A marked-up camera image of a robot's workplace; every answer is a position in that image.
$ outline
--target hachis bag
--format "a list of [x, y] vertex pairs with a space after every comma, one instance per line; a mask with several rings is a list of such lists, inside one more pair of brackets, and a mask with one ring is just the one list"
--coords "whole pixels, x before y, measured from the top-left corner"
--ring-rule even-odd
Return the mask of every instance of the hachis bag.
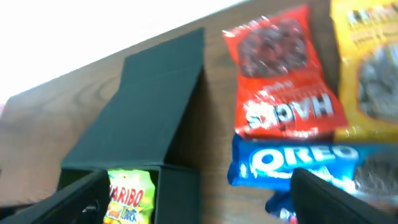
[[398, 140], [398, 1], [331, 3], [348, 128], [335, 139]]
[[235, 131], [311, 138], [346, 124], [310, 40], [308, 6], [224, 31], [239, 66]]

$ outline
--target plastic wrapper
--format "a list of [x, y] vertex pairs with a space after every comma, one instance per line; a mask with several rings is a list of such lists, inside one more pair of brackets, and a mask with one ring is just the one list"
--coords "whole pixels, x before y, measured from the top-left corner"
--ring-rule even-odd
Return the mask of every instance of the plastic wrapper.
[[310, 40], [308, 7], [224, 31], [239, 67], [235, 131], [250, 138], [312, 138], [346, 124]]
[[231, 185], [288, 191], [296, 167], [367, 202], [398, 205], [398, 151], [392, 144], [248, 140], [235, 135]]
[[104, 224], [149, 224], [154, 209], [155, 185], [142, 170], [110, 170], [111, 201]]
[[337, 141], [398, 137], [398, 1], [333, 0], [341, 57], [340, 101], [348, 127]]
[[289, 192], [276, 191], [267, 201], [266, 211], [268, 214], [284, 220], [286, 224], [298, 223]]

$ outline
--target oreo package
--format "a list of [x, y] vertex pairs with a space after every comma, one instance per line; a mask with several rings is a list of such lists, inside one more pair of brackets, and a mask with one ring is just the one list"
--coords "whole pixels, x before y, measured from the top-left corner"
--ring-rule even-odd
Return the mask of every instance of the oreo package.
[[392, 144], [333, 144], [233, 138], [228, 182], [233, 186], [290, 189], [297, 167], [359, 198], [398, 202], [398, 151]]

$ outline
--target black box lid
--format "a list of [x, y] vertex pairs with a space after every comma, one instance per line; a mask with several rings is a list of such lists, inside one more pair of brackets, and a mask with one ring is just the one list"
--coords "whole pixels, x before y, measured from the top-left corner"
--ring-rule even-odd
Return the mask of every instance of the black box lid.
[[119, 91], [62, 168], [162, 165], [203, 69], [198, 29], [126, 58]]

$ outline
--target red snack bag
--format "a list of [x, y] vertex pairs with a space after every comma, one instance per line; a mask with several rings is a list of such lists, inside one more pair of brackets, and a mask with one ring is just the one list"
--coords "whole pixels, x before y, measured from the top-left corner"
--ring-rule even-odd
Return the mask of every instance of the red snack bag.
[[235, 131], [311, 138], [346, 125], [310, 40], [308, 6], [224, 31], [239, 66]]

